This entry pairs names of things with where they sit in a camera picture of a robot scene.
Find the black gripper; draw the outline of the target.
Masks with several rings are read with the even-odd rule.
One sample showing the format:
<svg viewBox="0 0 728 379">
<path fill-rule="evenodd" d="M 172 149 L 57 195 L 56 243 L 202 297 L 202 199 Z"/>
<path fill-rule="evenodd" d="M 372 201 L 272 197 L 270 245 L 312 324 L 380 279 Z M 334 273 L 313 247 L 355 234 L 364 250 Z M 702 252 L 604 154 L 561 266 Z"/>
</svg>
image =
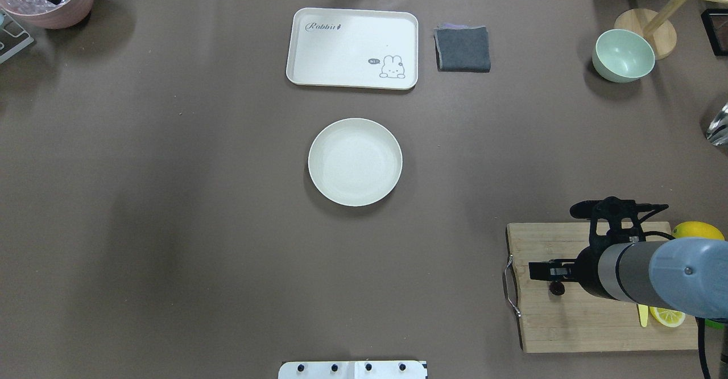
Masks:
<svg viewBox="0 0 728 379">
<path fill-rule="evenodd" d="M 530 279 L 533 281 L 553 281 L 561 283 L 577 283 L 592 296 L 604 298 L 604 288 L 598 275 L 598 257 L 591 247 L 584 248 L 577 259 L 551 259 L 548 261 L 530 262 Z"/>
</svg>

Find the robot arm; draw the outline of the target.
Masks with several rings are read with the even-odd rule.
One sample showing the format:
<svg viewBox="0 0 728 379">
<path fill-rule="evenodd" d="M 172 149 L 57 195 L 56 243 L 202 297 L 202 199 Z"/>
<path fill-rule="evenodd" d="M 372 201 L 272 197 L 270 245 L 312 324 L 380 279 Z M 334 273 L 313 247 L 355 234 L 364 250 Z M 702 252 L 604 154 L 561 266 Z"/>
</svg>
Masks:
<svg viewBox="0 0 728 379">
<path fill-rule="evenodd" d="M 726 323 L 727 243 L 704 237 L 622 242 L 597 255 L 530 262 L 530 279 L 574 282 L 597 298 Z"/>
</svg>

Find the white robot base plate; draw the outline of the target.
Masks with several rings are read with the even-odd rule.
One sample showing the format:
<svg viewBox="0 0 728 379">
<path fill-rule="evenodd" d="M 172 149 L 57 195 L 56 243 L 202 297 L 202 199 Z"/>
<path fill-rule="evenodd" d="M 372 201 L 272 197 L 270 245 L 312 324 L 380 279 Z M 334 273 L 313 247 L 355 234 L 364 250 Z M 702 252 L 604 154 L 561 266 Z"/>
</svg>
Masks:
<svg viewBox="0 0 728 379">
<path fill-rule="evenodd" d="M 426 361 L 350 360 L 289 361 L 281 365 L 278 378 L 427 378 Z"/>
</svg>

